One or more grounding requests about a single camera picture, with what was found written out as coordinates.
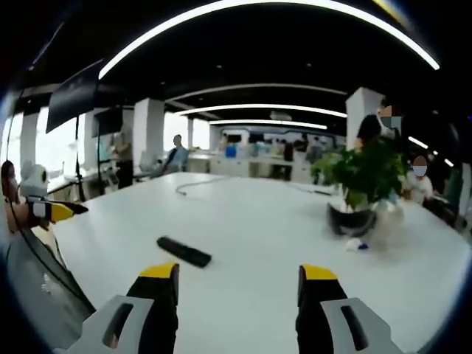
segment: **bright window light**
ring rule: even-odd
[[[174,148],[174,136],[182,136],[182,145],[188,148],[189,144],[189,120],[185,116],[177,116],[170,112],[164,115],[164,151],[168,152]]]
[[[290,122],[288,120],[269,120],[269,119],[232,119],[232,120],[213,120],[210,125],[228,125],[228,124],[267,124],[267,125],[284,125],[289,127],[303,127],[326,130],[326,125]]]
[[[321,113],[321,114],[329,114],[331,116],[337,116],[337,117],[343,117],[343,118],[347,117],[347,114],[345,113],[330,111],[328,109],[304,107],[302,105],[269,105],[265,103],[254,103],[254,104],[246,104],[246,105],[216,105],[214,107],[189,109],[187,111],[176,112],[175,114],[178,116],[181,116],[181,115],[188,115],[188,114],[199,113],[199,112],[220,111],[222,109],[239,109],[239,108],[293,109],[296,111],[308,111],[308,112],[316,112],[316,113]]]
[[[193,120],[192,146],[209,150],[209,123],[206,120]]]
[[[49,109],[47,107],[43,107],[39,111],[38,124],[36,125],[35,157],[36,163],[42,164],[50,177],[54,178],[62,175],[65,163],[74,158],[72,150],[77,149],[76,145],[73,146],[75,144],[76,120],[68,120],[46,134],[48,115]]]
[[[82,166],[86,161],[86,115],[79,116],[79,129],[77,132],[77,158]]]
[[[4,163],[7,160],[7,150],[8,150],[8,136],[10,135],[10,127],[12,125],[12,117],[5,120],[5,125],[3,127],[3,134],[1,136],[1,151],[0,151],[0,163]]]
[[[133,42],[128,44],[121,52],[115,55],[106,65],[100,70],[98,75],[98,79],[101,80],[105,75],[114,67],[116,66],[123,58],[129,55],[132,51],[136,48],[140,47],[142,44],[149,41],[151,38],[156,37],[157,35],[167,31],[168,29],[177,26],[178,24],[182,24],[186,21],[189,21],[193,18],[197,18],[202,15],[206,15],[207,13],[213,13],[215,11],[228,9],[230,7],[236,6],[243,6],[243,5],[250,5],[250,4],[301,4],[301,5],[310,5],[315,7],[323,7],[325,9],[338,11],[340,13],[345,13],[347,15],[354,16],[359,18],[362,21],[368,22],[377,28],[389,33],[393,37],[397,38],[399,41],[403,42],[407,45],[411,50],[416,52],[425,62],[427,62],[434,70],[438,70],[440,65],[424,50],[421,46],[419,46],[415,41],[413,41],[410,37],[393,27],[392,25],[376,18],[369,13],[366,13],[362,10],[356,9],[355,7],[341,4],[336,1],[332,0],[222,0],[213,2],[211,4],[207,4],[204,6],[197,7],[193,10],[187,11],[180,15],[177,15],[170,20],[163,22],[162,24],[154,27],[153,29],[147,31],[145,34],[139,36]]]
[[[10,129],[10,138],[8,139],[8,155],[13,166],[15,166],[16,178],[21,180],[21,129],[23,127],[23,113],[13,116],[12,126]]]
[[[409,137],[408,137],[408,140],[409,140],[410,142],[415,143],[415,144],[418,145],[418,146],[421,146],[423,149],[427,149],[427,148],[428,148],[428,145],[426,145],[424,142],[421,142],[421,141],[418,140],[418,139],[415,139],[415,138],[412,137],[412,136],[409,136]]]

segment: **black shirt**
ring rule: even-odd
[[[377,117],[374,114],[370,114],[365,116],[365,118],[362,120],[357,137],[362,140],[363,144],[366,144],[376,136],[381,135],[381,132],[382,127]]]
[[[294,146],[289,142],[285,144],[285,148],[283,149],[283,159],[285,161],[294,160]]]
[[[449,179],[450,175],[450,171],[446,164],[438,161],[437,159],[433,160],[428,166],[426,175],[431,180],[433,189],[440,194],[443,194],[445,189],[445,181]]]

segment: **black remote control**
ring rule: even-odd
[[[193,266],[204,268],[212,260],[212,256],[203,253],[192,247],[185,246],[170,237],[163,236],[157,240],[157,245],[165,251],[173,254],[177,258],[192,264]]]

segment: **man sitting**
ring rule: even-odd
[[[182,136],[177,134],[174,136],[175,147],[169,152],[167,158],[160,168],[152,172],[150,178],[157,178],[169,173],[181,172],[187,169],[187,160],[189,153],[185,147],[182,146]]]

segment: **curved led light strip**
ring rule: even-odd
[[[321,114],[329,114],[331,116],[343,117],[347,118],[347,114],[330,111],[329,109],[322,109],[322,108],[314,108],[314,107],[304,107],[302,105],[270,105],[265,103],[250,103],[245,105],[216,105],[214,107],[203,107],[203,108],[195,108],[189,109],[187,111],[180,111],[175,112],[178,116],[186,116],[192,113],[200,113],[200,112],[208,112],[208,111],[220,111],[223,109],[236,109],[236,108],[274,108],[274,109],[293,109],[295,111],[307,111],[307,112],[315,112]]]
[[[107,73],[115,65],[117,65],[124,57],[129,55],[136,48],[146,43],[151,38],[154,38],[157,35],[168,30],[169,28],[177,26],[178,24],[182,24],[193,18],[206,15],[207,13],[213,13],[215,11],[229,9],[230,7],[250,5],[250,4],[301,4],[301,5],[323,7],[325,9],[338,11],[340,13],[346,13],[348,15],[359,18],[362,21],[373,24],[374,26],[394,36],[399,41],[407,45],[411,50],[416,52],[434,70],[438,70],[440,68],[440,65],[433,59],[433,57],[430,56],[430,54],[427,53],[426,50],[424,50],[421,46],[419,46],[410,37],[408,37],[401,31],[399,31],[392,25],[380,20],[379,18],[376,18],[375,16],[370,15],[369,13],[365,13],[362,10],[356,9],[355,7],[352,7],[346,4],[341,4],[339,2],[332,1],[332,0],[221,0],[221,1],[213,2],[208,5],[197,7],[193,10],[177,15],[176,17],[171,18],[170,20],[167,20],[163,22],[162,24],[154,27],[153,29],[147,31],[144,35],[141,35],[140,37],[135,39],[133,42],[128,44],[124,49],[122,49],[121,52],[119,52],[109,62],[107,62],[107,64],[100,70],[100,73],[98,74],[98,80],[103,79],[103,77],[107,75]]]
[[[220,87],[212,87],[206,88],[200,91],[190,92],[188,94],[182,94],[181,96],[172,97],[166,102],[171,101],[178,101],[184,98],[198,96],[199,94],[211,94],[212,92],[220,92],[220,91],[229,91],[229,90],[241,90],[241,89],[255,89],[259,87],[272,87],[272,88],[285,88],[285,89],[304,89],[304,90],[314,90],[314,91],[324,91],[329,92],[331,94],[342,94],[346,95],[347,92],[334,90],[332,88],[325,88],[319,86],[309,86],[309,85],[300,85],[296,83],[242,83],[239,85],[227,85],[227,86],[220,86]]]
[[[408,137],[408,140],[409,140],[410,142],[415,143],[415,144],[418,145],[418,146],[421,146],[423,149],[428,149],[428,145],[426,145],[424,142],[421,142],[421,141],[418,140],[418,139],[415,139],[413,136],[409,136],[409,137]]]
[[[326,125],[292,122],[288,120],[268,120],[268,119],[233,119],[233,120],[213,120],[210,125],[228,125],[228,124],[267,124],[267,125],[285,125],[290,127],[315,128],[326,130]]]

